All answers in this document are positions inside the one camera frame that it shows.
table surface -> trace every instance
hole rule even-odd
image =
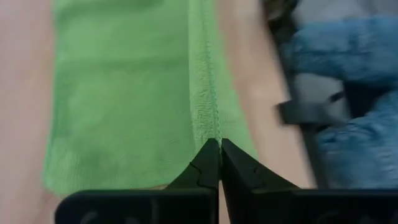
[[[288,96],[257,0],[217,1],[260,161],[300,187],[313,187],[299,132],[281,125],[275,112]],[[51,9],[50,0],[0,0],[0,223],[53,223],[60,201],[40,176],[51,119]],[[227,223],[224,201],[220,210],[221,223]]]

black plastic tool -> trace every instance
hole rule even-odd
[[[217,224],[220,180],[231,224],[398,223],[398,190],[302,190],[228,139],[221,150],[209,139],[164,190],[73,194],[58,206],[55,223]]]

blue fabric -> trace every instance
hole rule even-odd
[[[365,116],[318,135],[334,188],[398,187],[398,17],[305,26],[285,46],[298,73],[385,88]]]

green cloth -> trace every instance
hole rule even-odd
[[[54,193],[167,184],[208,138],[256,156],[213,0],[58,0],[55,27]]]

stitched seam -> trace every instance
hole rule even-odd
[[[220,123],[220,111],[218,109],[218,98],[217,98],[217,92],[216,92],[216,78],[215,78],[215,69],[214,69],[214,60],[211,51],[211,41],[210,41],[210,35],[208,32],[209,29],[209,15],[206,10],[205,4],[208,4],[208,0],[199,0],[201,2],[200,4],[200,15],[201,15],[201,21],[202,21],[202,26],[203,26],[203,31],[204,31],[204,36],[205,36],[205,59],[206,59],[206,71],[208,74],[209,78],[209,87],[210,87],[210,97],[211,97],[211,109],[213,111],[213,119],[214,119],[214,125],[215,125],[215,139],[218,141],[218,144],[221,146],[221,139],[222,139],[222,134],[221,134],[221,123]]]

